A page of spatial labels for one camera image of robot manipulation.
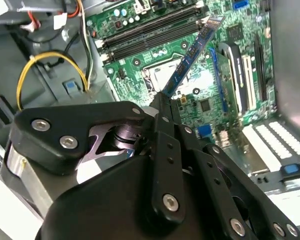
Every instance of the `white label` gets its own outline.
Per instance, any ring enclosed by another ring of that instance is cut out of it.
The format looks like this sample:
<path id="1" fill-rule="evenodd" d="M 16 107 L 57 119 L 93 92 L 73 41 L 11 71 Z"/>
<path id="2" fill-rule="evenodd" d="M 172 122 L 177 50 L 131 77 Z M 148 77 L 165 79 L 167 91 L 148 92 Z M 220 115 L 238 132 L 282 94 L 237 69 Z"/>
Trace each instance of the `white label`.
<path id="1" fill-rule="evenodd" d="M 66 12 L 55 15 L 53 17 L 53 28 L 54 30 L 62 28 L 67 23 L 68 14 Z"/>
<path id="2" fill-rule="evenodd" d="M 300 190 L 268 197 L 296 226 L 300 226 Z"/>

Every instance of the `screw hole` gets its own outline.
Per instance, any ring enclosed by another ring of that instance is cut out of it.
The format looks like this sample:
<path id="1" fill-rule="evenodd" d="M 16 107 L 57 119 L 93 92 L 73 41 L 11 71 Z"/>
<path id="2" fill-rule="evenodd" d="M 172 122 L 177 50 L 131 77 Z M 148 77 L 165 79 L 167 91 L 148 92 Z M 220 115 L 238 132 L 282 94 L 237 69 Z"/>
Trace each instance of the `screw hole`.
<path id="1" fill-rule="evenodd" d="M 219 181 L 219 179 L 218 179 L 218 178 L 215 178 L 215 179 L 214 179 L 214 182 L 215 182 L 216 184 L 218 184 L 218 185 L 220 185 L 220 184 L 221 184 L 221 182 Z"/>
<path id="2" fill-rule="evenodd" d="M 168 157 L 167 160 L 170 164 L 174 164 L 175 162 L 172 157 Z"/>

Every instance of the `sticker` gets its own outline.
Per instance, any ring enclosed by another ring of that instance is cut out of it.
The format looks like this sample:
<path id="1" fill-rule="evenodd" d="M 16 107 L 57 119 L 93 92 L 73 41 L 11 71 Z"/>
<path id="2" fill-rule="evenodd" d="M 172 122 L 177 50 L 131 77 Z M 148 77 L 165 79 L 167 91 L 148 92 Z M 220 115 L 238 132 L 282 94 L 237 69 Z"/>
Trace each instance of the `sticker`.
<path id="1" fill-rule="evenodd" d="M 66 25 L 67 18 L 68 18 L 68 14 L 66 12 L 53 16 L 53 29 L 58 30 L 62 28 L 64 25 Z"/>

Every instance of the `white connector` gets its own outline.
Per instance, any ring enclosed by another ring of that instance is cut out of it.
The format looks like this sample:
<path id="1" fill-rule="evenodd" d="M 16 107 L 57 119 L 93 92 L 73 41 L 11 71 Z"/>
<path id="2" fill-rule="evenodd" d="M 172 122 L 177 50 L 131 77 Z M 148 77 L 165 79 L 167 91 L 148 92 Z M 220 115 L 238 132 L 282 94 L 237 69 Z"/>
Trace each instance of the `white connector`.
<path id="1" fill-rule="evenodd" d="M 243 59 L 243 67 L 245 71 L 245 84 L 246 84 L 247 94 L 248 94 L 249 110 L 254 110 L 257 108 L 257 99 L 256 99 L 254 77 L 252 74 L 253 71 L 251 65 L 251 57 L 245 55 L 242 57 L 242 59 Z"/>

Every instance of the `chip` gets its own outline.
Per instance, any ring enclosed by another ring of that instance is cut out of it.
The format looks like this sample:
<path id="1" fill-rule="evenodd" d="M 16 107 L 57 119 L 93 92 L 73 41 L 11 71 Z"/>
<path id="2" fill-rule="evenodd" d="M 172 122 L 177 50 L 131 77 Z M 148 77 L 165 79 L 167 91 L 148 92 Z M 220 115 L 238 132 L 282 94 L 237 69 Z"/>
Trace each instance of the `chip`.
<path id="1" fill-rule="evenodd" d="M 200 105 L 201 105 L 202 112 L 207 112 L 211 109 L 209 104 L 209 99 L 201 100 Z"/>
<path id="2" fill-rule="evenodd" d="M 186 104 L 187 103 L 187 99 L 185 97 L 182 97 L 180 99 L 180 101 L 181 101 L 182 104 Z"/>
<path id="3" fill-rule="evenodd" d="M 231 10 L 231 6 L 229 4 L 224 6 L 224 11 L 225 12 L 230 11 L 230 10 Z"/>
<path id="4" fill-rule="evenodd" d="M 248 8 L 248 9 L 246 10 L 246 14 L 247 14 L 248 16 L 250 16 L 250 15 L 252 14 L 252 11 L 250 10 L 250 8 Z"/>
<path id="5" fill-rule="evenodd" d="M 116 21 L 114 24 L 115 24 L 116 29 L 122 28 L 121 21 Z"/>
<path id="6" fill-rule="evenodd" d="M 209 6 L 206 5 L 206 4 L 203 6 L 202 10 L 203 10 L 204 13 L 207 13 L 207 12 L 210 11 Z"/>
<path id="7" fill-rule="evenodd" d="M 226 35 L 228 40 L 231 42 L 239 41 L 244 38 L 244 30 L 242 27 L 242 23 L 238 23 L 237 25 L 230 26 L 226 29 Z"/>

